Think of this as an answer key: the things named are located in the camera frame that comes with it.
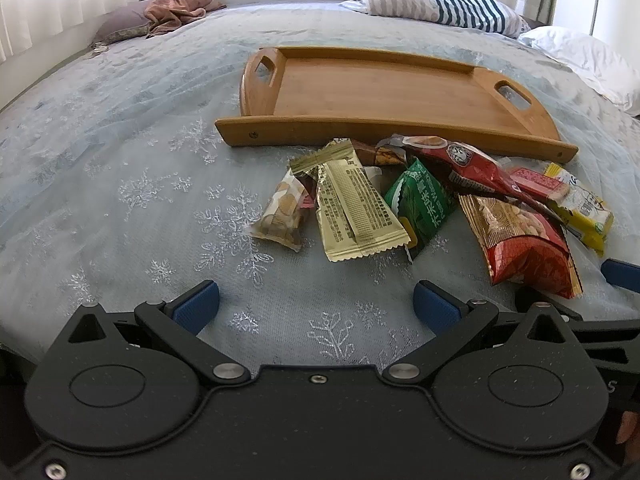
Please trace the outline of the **white pillow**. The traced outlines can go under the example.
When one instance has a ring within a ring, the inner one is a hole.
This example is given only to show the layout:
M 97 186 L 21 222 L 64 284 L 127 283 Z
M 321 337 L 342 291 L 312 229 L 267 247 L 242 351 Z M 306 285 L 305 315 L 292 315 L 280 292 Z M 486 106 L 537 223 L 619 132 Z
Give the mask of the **white pillow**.
M 603 41 L 560 26 L 537 27 L 518 41 L 567 66 L 622 112 L 639 116 L 639 71 Z

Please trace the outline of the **wooden serving tray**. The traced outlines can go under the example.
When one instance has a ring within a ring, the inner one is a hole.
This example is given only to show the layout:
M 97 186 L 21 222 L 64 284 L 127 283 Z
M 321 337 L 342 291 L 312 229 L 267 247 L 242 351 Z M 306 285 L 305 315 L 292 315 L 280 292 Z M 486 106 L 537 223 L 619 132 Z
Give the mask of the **wooden serving tray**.
M 383 50 L 261 48 L 242 73 L 239 116 L 215 126 L 231 146 L 319 146 L 334 138 L 373 145 L 398 133 L 561 164 L 578 152 L 541 102 L 507 76 Z

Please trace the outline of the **red slim snack packet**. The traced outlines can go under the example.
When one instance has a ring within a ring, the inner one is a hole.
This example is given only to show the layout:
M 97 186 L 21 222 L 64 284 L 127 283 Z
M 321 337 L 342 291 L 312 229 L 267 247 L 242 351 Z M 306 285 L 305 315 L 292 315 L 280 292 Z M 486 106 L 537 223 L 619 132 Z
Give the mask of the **red slim snack packet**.
M 570 192 L 568 184 L 525 167 L 511 167 L 508 175 L 521 190 L 544 204 L 559 203 Z

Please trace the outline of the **green snack packet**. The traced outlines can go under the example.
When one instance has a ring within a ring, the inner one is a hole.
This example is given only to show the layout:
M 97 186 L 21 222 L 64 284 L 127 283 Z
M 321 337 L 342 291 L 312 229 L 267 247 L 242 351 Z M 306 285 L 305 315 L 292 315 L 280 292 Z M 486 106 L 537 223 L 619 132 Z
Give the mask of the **green snack packet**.
M 400 175 L 384 198 L 409 234 L 405 251 L 410 262 L 422 252 L 457 207 L 454 196 L 419 159 Z

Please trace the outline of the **beige nut bar packet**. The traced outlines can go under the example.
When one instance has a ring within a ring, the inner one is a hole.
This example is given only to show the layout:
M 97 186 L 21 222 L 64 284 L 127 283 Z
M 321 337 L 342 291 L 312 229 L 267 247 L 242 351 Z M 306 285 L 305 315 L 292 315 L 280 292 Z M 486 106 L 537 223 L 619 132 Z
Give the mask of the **beige nut bar packet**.
M 248 234 L 299 252 L 302 248 L 300 224 L 307 195 L 306 188 L 288 170 L 271 195 L 262 216 L 248 228 Z

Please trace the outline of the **gold foil snack packet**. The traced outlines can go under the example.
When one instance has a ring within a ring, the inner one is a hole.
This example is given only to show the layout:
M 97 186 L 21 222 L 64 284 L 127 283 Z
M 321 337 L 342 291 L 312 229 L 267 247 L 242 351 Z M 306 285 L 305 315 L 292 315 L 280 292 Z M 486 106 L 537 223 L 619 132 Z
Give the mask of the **gold foil snack packet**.
M 292 159 L 294 177 L 314 196 L 326 258 L 341 262 L 387 252 L 410 236 L 371 183 L 348 139 Z

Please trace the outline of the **red peanut snack bag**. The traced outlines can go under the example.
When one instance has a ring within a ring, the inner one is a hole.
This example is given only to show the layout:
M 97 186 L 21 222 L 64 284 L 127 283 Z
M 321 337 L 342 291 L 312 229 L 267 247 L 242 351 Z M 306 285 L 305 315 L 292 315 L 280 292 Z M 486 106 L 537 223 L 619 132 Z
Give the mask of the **red peanut snack bag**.
M 584 292 L 562 229 L 542 214 L 470 194 L 461 195 L 459 204 L 492 284 L 521 283 L 565 299 Z

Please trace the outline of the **purple pillow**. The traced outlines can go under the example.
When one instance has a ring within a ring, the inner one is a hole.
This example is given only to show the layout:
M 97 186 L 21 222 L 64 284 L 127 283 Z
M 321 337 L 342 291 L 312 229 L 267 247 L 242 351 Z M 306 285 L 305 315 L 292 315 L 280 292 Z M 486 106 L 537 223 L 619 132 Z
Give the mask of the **purple pillow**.
M 144 12 L 151 3 L 152 0 L 129 3 L 108 14 L 93 37 L 93 47 L 145 36 L 149 32 L 150 20 Z

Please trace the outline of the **red white snack packet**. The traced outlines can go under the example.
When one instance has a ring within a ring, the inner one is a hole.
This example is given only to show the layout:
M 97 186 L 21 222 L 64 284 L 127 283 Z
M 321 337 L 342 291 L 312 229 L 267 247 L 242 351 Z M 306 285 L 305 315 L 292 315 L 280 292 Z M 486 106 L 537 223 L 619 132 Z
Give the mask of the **red white snack packet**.
M 314 196 L 311 196 L 308 193 L 305 193 L 302 202 L 300 203 L 300 208 L 302 209 L 314 209 L 316 208 L 316 200 Z

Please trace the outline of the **brown biscuit snack packet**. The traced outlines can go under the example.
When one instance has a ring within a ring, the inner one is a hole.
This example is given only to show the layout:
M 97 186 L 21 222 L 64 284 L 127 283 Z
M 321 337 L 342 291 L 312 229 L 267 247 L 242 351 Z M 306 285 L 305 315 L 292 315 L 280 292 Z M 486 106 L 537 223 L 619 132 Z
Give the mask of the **brown biscuit snack packet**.
M 406 156 L 398 154 L 392 148 L 365 144 L 357 140 L 350 140 L 355 153 L 363 166 L 406 166 Z

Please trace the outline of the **long dark red snack bag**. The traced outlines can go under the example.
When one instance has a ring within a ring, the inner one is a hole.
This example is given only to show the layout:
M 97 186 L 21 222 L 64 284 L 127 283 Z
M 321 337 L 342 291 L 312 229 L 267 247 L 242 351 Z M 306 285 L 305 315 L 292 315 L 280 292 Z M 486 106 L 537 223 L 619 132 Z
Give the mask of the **long dark red snack bag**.
M 440 136 L 403 136 L 394 133 L 376 144 L 419 159 L 435 177 L 444 178 L 459 194 L 477 194 L 516 200 L 553 221 L 561 218 L 545 204 L 523 191 L 487 154 L 474 146 Z

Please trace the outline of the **pink crumpled cloth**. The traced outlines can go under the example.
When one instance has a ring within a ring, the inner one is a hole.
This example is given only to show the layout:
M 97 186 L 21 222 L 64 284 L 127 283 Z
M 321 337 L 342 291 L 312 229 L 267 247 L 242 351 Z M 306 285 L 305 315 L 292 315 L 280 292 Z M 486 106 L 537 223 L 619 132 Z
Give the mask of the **pink crumpled cloth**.
M 151 38 L 174 32 L 225 7 L 220 0 L 152 0 L 144 10 L 149 20 L 146 36 Z

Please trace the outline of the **striped pillow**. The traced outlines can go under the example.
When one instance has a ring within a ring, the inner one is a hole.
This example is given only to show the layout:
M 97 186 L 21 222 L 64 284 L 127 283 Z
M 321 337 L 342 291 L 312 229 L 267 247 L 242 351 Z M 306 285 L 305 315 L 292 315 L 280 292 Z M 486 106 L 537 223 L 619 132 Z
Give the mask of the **striped pillow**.
M 513 39 L 530 29 L 525 18 L 498 0 L 346 0 L 342 6 L 382 18 L 408 18 Z

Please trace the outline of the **yellow snack packet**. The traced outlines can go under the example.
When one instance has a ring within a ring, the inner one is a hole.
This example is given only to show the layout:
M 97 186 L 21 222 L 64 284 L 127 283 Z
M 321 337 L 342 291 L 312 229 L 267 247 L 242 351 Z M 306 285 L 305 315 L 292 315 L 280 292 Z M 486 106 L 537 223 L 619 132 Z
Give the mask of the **yellow snack packet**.
M 544 176 L 561 183 L 561 195 L 554 193 L 548 207 L 564 222 L 586 247 L 604 256 L 605 242 L 611 231 L 614 214 L 597 194 L 582 185 L 574 174 L 552 162 Z

